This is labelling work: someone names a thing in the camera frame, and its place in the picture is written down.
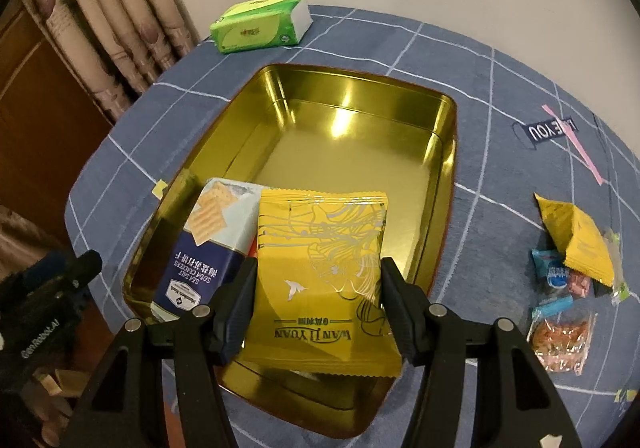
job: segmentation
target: curtain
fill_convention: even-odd
[[[112,121],[193,48],[174,0],[22,2]]]

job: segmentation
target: wooden cabinet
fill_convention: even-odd
[[[66,198],[111,124],[20,5],[0,24],[0,205],[68,244]]]

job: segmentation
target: plastic wrapper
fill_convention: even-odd
[[[542,221],[558,251],[564,253],[564,265],[610,287],[613,265],[593,219],[574,204],[535,196]]]
[[[589,314],[583,319],[533,321],[527,339],[547,372],[582,373],[595,319],[595,314]]]
[[[569,309],[574,304],[568,288],[571,270],[562,265],[564,254],[558,250],[531,250],[541,295],[533,310],[535,317],[549,317]]]
[[[175,320],[233,279],[250,253],[264,187],[210,179],[184,225],[151,303],[160,321]]]
[[[254,314],[241,361],[353,376],[398,376],[380,306],[380,192],[264,190]]]
[[[604,243],[609,250],[609,256],[611,263],[613,264],[613,286],[611,291],[611,304],[616,306],[623,300],[626,300],[631,296],[629,286],[625,282],[625,277],[622,273],[622,258],[620,257],[620,236],[613,232],[612,229],[607,229],[604,233]]]
[[[569,274],[569,292],[578,298],[587,298],[591,290],[591,278],[577,271],[571,270]]]

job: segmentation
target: gold metal tray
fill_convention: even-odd
[[[429,291],[449,217],[456,105],[384,76],[274,64],[242,88],[167,189],[124,279],[127,304],[148,323],[150,301],[207,179],[218,176],[389,198],[382,255]],[[363,432],[392,378],[303,374],[231,363],[220,385],[269,414],[335,438]]]

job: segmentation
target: blue checkered tablecloth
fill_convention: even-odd
[[[461,34],[376,12],[327,6],[311,11],[314,23],[299,46],[223,56],[210,41],[200,43],[124,114],[85,165],[68,199],[66,226],[77,254],[92,248],[104,259],[102,274],[90,287],[111,330],[132,317],[122,299],[122,277],[158,206],[152,188],[174,176],[229,100],[272,62],[388,75],[456,101],[456,189],[432,300],[466,319],[493,322],[507,316],[527,329],[537,301],[529,251],[550,246],[534,191],[575,202],[598,227],[621,232],[625,277],[638,290],[638,160],[598,116],[548,78]],[[544,104],[563,118],[572,117],[580,142],[606,178],[602,186],[567,138],[536,147],[518,138],[519,123],[549,119]],[[612,431],[628,407],[625,391],[640,384],[640,300],[633,294],[613,307],[608,297],[592,296],[587,304],[598,318],[584,372],[553,379],[589,448],[600,446]],[[470,362],[460,447],[470,441],[475,375]],[[243,448],[392,448],[401,443],[421,376],[421,369],[405,367],[371,427],[352,440],[302,430],[230,394],[225,402]],[[164,364],[164,381],[175,410],[169,363]]]

